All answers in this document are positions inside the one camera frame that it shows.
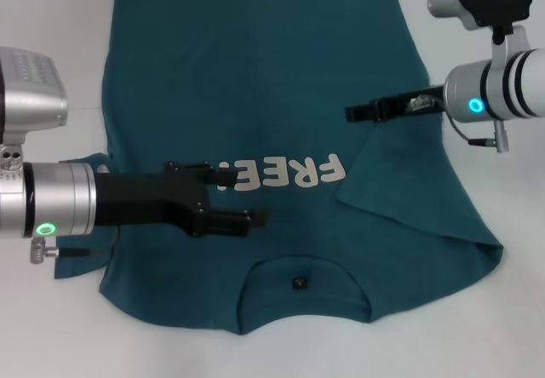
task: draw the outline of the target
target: t-shirt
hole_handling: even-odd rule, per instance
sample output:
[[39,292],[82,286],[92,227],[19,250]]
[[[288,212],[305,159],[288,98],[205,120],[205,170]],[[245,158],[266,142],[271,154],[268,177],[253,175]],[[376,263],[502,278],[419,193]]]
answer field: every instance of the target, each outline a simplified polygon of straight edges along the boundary
[[[123,226],[101,293],[149,323],[245,334],[318,314],[372,322],[450,295],[502,246],[453,172],[440,115],[347,123],[344,108],[423,88],[398,0],[115,0],[103,81],[120,173],[238,169],[214,206],[268,209],[247,238]],[[103,249],[111,228],[59,238]]]

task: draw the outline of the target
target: blue indicator light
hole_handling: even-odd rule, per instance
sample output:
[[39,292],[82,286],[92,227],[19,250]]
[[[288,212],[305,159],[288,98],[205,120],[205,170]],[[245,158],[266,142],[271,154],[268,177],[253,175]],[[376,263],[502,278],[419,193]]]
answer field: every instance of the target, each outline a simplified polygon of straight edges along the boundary
[[472,112],[483,112],[485,110],[485,103],[481,99],[471,99],[468,105],[469,110]]

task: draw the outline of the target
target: green indicator light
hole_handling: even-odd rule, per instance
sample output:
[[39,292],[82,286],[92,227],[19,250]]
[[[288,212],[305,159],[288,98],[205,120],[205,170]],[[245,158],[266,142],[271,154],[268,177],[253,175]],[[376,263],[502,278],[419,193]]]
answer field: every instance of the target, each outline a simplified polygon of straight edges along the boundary
[[52,223],[43,223],[36,228],[36,233],[40,236],[49,236],[55,233],[57,226]]

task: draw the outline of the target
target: white lettering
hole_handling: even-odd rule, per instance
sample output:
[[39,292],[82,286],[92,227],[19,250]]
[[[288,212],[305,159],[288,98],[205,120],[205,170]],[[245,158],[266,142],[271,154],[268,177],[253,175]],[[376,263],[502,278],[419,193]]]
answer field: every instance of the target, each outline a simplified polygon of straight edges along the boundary
[[287,186],[290,184],[286,157],[265,157],[263,161],[275,165],[273,168],[263,169],[263,174],[276,175],[276,178],[266,178],[263,180],[264,186]]
[[344,167],[341,164],[341,160],[336,154],[330,154],[330,161],[320,165],[320,171],[333,171],[331,174],[323,174],[320,176],[320,180],[323,182],[333,182],[335,180],[342,180],[347,176]]
[[295,175],[295,183],[302,188],[310,188],[318,184],[318,172],[316,171],[316,164],[312,158],[305,158],[305,166],[301,165],[295,159],[290,161],[290,167],[297,170]]
[[253,191],[261,186],[259,182],[259,173],[257,172],[257,164],[250,159],[243,161],[236,161],[235,167],[246,168],[245,171],[238,173],[239,180],[248,180],[248,182],[238,183],[235,185],[235,191]]
[[[229,163],[220,163],[220,168],[229,168]],[[218,190],[220,191],[225,191],[226,189],[226,186],[218,186]]]

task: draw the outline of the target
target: white table surface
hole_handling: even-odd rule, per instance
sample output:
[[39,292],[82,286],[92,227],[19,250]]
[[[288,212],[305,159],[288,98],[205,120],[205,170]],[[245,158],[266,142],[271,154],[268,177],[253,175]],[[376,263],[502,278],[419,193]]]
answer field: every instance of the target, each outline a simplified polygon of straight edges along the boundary
[[[435,20],[400,0],[433,83],[490,57],[490,33]],[[26,159],[106,149],[100,81],[112,0],[0,0],[0,44],[51,55],[70,98],[68,125],[28,135]],[[525,22],[545,46],[545,0]],[[28,263],[29,241],[0,241],[1,377],[542,377],[545,376],[545,119],[509,122],[512,151],[445,148],[486,224],[506,246],[489,277],[456,295],[375,323],[294,317],[246,335],[137,321],[98,293],[102,272],[53,280]],[[464,125],[489,135],[491,125]]]

